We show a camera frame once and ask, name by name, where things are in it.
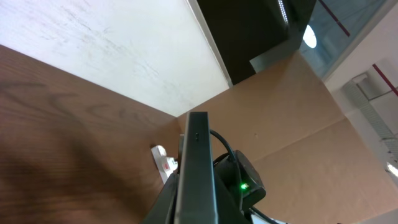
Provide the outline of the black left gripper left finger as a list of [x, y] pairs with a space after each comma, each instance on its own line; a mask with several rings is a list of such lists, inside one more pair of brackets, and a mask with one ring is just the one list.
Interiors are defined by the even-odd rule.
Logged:
[[172, 173], [141, 224], [173, 224], [177, 199], [178, 174]]

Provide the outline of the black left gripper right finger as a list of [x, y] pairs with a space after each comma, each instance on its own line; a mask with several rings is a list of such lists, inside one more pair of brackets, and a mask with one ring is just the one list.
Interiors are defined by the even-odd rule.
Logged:
[[215, 177], [216, 204], [219, 224], [250, 224], [237, 208], [235, 201], [229, 194], [222, 180], [217, 174]]

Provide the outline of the Samsung Galaxy smartphone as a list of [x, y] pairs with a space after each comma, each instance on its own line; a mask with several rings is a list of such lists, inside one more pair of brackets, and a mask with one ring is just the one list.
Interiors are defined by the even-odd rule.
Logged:
[[218, 223], [210, 129], [206, 112], [190, 112], [187, 115], [174, 223]]

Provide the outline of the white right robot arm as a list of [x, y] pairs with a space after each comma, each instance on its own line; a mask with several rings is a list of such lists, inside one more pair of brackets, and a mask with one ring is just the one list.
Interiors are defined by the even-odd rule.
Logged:
[[220, 223], [282, 223], [255, 208], [267, 192], [249, 159], [241, 152], [222, 154], [213, 161]]

